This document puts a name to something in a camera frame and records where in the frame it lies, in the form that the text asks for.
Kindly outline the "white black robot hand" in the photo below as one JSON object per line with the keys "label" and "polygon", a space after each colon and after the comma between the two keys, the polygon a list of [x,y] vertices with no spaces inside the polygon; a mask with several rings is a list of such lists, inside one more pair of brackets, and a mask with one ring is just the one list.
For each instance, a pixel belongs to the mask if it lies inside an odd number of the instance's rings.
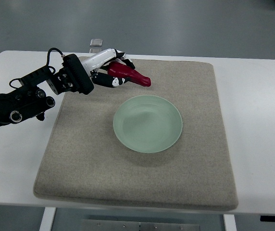
{"label": "white black robot hand", "polygon": [[119,85],[124,84],[125,79],[113,77],[106,73],[99,73],[98,70],[105,64],[117,60],[125,63],[130,68],[135,69],[134,64],[131,59],[127,57],[126,53],[116,49],[106,49],[92,55],[91,57],[81,56],[79,57],[79,60],[86,73],[90,76],[90,80],[93,84],[108,88],[116,88]]}

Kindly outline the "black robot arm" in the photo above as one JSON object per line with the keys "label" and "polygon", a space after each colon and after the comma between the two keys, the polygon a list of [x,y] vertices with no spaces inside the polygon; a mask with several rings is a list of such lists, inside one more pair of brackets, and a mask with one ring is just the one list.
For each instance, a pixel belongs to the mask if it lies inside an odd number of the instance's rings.
{"label": "black robot arm", "polygon": [[56,71],[46,63],[43,67],[18,78],[20,87],[12,92],[0,93],[0,127],[18,124],[29,118],[45,119],[45,111],[55,106],[55,100],[38,87],[47,82],[52,91],[59,95],[63,92],[89,94],[94,89],[91,77],[95,71],[87,70],[86,65],[75,54],[61,55],[62,68]]}

